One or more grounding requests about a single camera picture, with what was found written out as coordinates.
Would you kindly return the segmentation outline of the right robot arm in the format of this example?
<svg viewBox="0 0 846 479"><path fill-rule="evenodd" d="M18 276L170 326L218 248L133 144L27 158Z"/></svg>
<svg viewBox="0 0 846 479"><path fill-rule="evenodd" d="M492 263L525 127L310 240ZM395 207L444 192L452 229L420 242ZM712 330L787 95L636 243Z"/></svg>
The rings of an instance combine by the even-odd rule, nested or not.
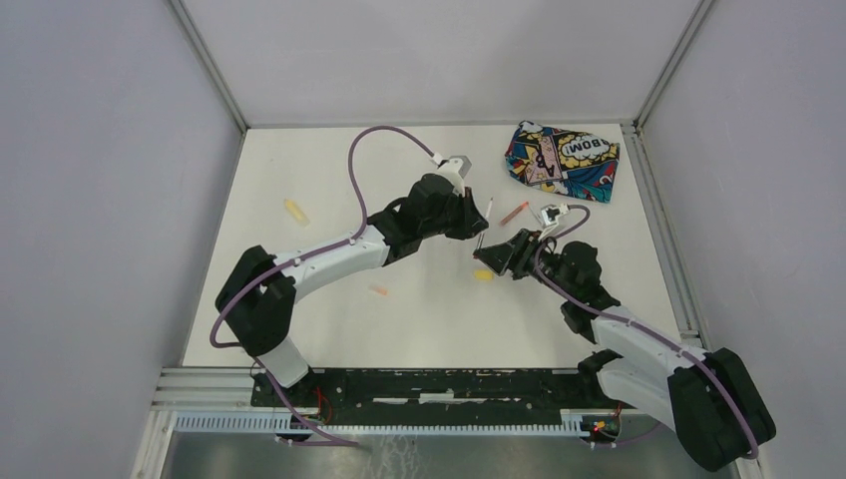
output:
<svg viewBox="0 0 846 479"><path fill-rule="evenodd" d="M756 458L777 429L739 355L685 345L648 326L605 289L594 246L555 244L520 230L473 257L497 276L531 277L563 298L565 324L599 349L579 365L579 399L590 407L617 400L646 413L707 471Z"/></svg>

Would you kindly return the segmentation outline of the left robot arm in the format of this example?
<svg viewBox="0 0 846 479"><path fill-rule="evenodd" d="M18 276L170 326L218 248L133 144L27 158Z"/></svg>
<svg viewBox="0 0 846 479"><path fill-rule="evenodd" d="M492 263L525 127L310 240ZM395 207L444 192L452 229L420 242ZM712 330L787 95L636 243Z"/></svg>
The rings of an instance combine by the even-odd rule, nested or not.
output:
<svg viewBox="0 0 846 479"><path fill-rule="evenodd" d="M214 301L218 319L213 329L226 324L236 338L233 346L275 380L277 396L289 406L301 406L312 396L313 380L289 335L300 300L347 276L409 256L428 238L470 240L488 226L470 188L455 191L446 178L427 174L348 238L286 255L260 245L247 249Z"/></svg>

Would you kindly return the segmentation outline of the orange pen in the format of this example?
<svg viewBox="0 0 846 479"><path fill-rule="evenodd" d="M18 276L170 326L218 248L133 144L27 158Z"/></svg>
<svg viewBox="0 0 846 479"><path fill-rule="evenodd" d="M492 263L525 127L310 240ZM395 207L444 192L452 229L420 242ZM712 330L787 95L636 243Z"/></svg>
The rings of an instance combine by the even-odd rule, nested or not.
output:
<svg viewBox="0 0 846 479"><path fill-rule="evenodd" d="M504 227L510 221L512 221L517 215L519 215L523 210L525 210L529 206L528 202L522 202L518 204L515 208L509 211L503 218L501 218L498 222L500 227Z"/></svg>

